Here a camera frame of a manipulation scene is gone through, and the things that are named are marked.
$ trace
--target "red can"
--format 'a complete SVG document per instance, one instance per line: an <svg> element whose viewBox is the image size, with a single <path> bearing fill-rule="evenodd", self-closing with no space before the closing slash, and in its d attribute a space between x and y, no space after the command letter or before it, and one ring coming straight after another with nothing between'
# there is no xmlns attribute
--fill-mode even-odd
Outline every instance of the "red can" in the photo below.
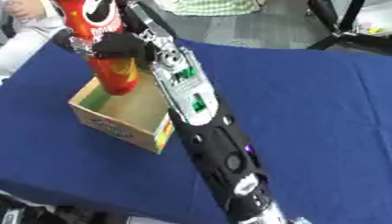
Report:
<svg viewBox="0 0 392 224"><path fill-rule="evenodd" d="M75 36L94 43L105 32L122 32L123 23L115 0L56 0L63 10L66 26ZM137 84L135 61L129 59L97 59L88 56L106 92L111 95L128 93Z"/></svg>

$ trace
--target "table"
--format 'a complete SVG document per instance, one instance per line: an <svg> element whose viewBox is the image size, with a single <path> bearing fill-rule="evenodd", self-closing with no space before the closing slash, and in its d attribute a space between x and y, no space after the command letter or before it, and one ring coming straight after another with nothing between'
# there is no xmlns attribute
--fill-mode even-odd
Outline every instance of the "table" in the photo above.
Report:
<svg viewBox="0 0 392 224"><path fill-rule="evenodd" d="M249 133L290 217L392 220L392 59L182 41ZM161 156L78 123L78 56L46 45L0 87L0 188L40 203L183 224L224 215L174 135Z"/></svg>

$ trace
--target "robotic hand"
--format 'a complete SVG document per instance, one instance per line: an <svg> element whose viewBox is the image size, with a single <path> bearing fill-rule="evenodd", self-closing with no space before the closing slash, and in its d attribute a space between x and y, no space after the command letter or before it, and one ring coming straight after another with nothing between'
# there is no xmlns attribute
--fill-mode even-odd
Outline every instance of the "robotic hand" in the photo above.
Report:
<svg viewBox="0 0 392 224"><path fill-rule="evenodd" d="M269 179L256 150L215 93L193 52L176 45L175 33L147 5L126 0L117 3L128 32L106 33L93 45L74 38L69 45L72 50L103 59L143 52L190 159L229 222L310 224L304 218L285 219L271 197Z"/></svg>

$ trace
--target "open cardboard box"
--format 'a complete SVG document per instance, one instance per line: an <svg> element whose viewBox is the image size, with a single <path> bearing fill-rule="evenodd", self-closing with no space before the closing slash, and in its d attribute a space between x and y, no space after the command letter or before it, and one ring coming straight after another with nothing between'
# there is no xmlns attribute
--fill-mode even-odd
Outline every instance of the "open cardboard box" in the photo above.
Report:
<svg viewBox="0 0 392 224"><path fill-rule="evenodd" d="M165 98L151 74L139 71L128 94L107 94L93 78L69 102L80 121L141 148L162 152L173 132Z"/></svg>

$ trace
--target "silver metal component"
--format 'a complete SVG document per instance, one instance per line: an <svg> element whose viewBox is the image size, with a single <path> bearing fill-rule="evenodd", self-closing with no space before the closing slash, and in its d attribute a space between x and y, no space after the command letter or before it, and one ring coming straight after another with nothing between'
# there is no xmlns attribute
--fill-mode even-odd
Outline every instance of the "silver metal component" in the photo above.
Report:
<svg viewBox="0 0 392 224"><path fill-rule="evenodd" d="M201 135L196 135L193 137L192 141L194 144L201 144L203 142L203 138Z"/></svg>
<svg viewBox="0 0 392 224"><path fill-rule="evenodd" d="M259 179L254 173L250 173L235 186L234 193L236 195L245 196L253 192L259 186Z"/></svg>
<svg viewBox="0 0 392 224"><path fill-rule="evenodd" d="M73 50L83 56L94 56L93 43L82 38L71 37L71 46Z"/></svg>
<svg viewBox="0 0 392 224"><path fill-rule="evenodd" d="M288 224L279 206L275 201L264 209L259 216L249 220L240 221L239 224Z"/></svg>
<svg viewBox="0 0 392 224"><path fill-rule="evenodd" d="M8 210L2 220L2 224L20 224L23 217L23 209Z"/></svg>
<svg viewBox="0 0 392 224"><path fill-rule="evenodd" d="M223 123L228 125L231 125L234 122L234 118L231 115L225 115L223 116Z"/></svg>
<svg viewBox="0 0 392 224"><path fill-rule="evenodd" d="M186 123L195 126L209 123L218 111L218 100L193 52L178 48L173 36L156 24L139 4L129 3L128 7L148 27L138 37L159 49L151 70L169 106Z"/></svg>

